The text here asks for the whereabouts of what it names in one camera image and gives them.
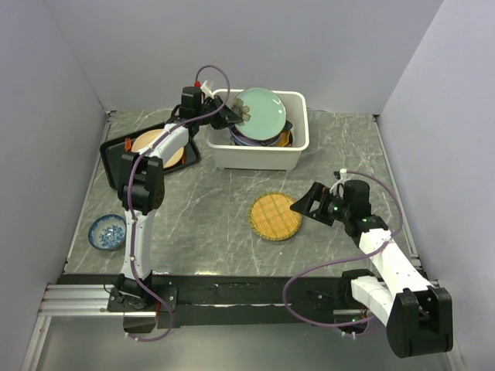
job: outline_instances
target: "white plastic bin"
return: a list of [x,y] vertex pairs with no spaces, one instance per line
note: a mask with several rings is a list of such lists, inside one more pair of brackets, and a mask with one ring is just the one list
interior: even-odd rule
[[[230,106],[232,100],[242,89],[231,89],[227,104]],[[207,127],[207,144],[213,152],[213,160],[219,168],[251,168],[257,170],[292,170],[301,152],[308,148],[309,129],[308,115],[306,113],[306,99],[295,91],[277,91],[277,94],[285,106],[287,120],[292,122],[292,147],[244,147],[230,145],[230,132],[228,129],[214,130]],[[226,89],[213,92],[225,100]]]

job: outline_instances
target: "wicker placemat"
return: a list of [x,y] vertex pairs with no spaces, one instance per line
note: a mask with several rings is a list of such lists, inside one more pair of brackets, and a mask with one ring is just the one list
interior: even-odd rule
[[294,199],[280,192],[258,197],[249,209],[249,223],[262,238],[282,241],[294,236],[301,226],[302,215],[289,209]]

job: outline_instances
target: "blue bowl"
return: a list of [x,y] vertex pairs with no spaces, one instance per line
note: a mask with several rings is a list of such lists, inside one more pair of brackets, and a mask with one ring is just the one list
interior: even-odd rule
[[122,217],[108,214],[95,220],[87,233],[87,239],[95,249],[115,251],[125,245],[126,231]]

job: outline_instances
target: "black tray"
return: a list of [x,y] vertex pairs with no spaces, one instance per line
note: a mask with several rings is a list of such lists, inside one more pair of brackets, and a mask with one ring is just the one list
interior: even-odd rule
[[[121,164],[121,157],[122,154],[125,152],[125,139],[130,138],[131,142],[134,143],[134,140],[139,135],[153,129],[163,129],[164,126],[165,122],[162,122],[161,124],[135,131],[134,133],[130,133],[127,135],[122,135],[121,137],[115,139],[111,139],[110,141],[106,141],[100,146],[101,161],[103,162],[105,173],[107,174],[108,185],[112,189],[117,190],[117,180]],[[194,143],[194,140],[192,138],[189,138],[189,142],[187,143],[186,147],[184,147],[184,151],[186,152],[186,160],[184,161],[184,163],[179,163],[172,166],[171,168],[166,168],[164,170],[165,175],[182,170],[183,168],[194,165],[201,160],[200,152],[198,151],[198,148],[196,147],[196,144]]]

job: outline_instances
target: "marble table top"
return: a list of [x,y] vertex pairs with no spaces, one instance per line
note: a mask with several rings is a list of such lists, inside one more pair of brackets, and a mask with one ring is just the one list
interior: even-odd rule
[[[107,139],[158,124],[168,110],[116,111]],[[220,169],[213,162],[205,130],[194,138],[200,163],[165,177],[166,196],[152,230],[152,265],[157,274],[289,276],[324,261],[362,254],[335,223],[328,227],[304,218],[299,232],[282,242],[261,239],[250,227],[248,210],[266,192],[298,199],[313,182],[332,185],[333,172],[345,167],[374,174],[391,185],[376,124],[371,115],[309,112],[309,147],[290,172]],[[370,184],[373,211],[394,229],[397,210],[380,186]],[[90,225],[105,214],[123,216],[117,193],[108,185],[100,161],[71,247],[66,274],[118,274],[125,249],[104,252],[87,240]],[[396,241],[409,255],[405,234]],[[315,276],[371,268],[369,261],[328,267]]]

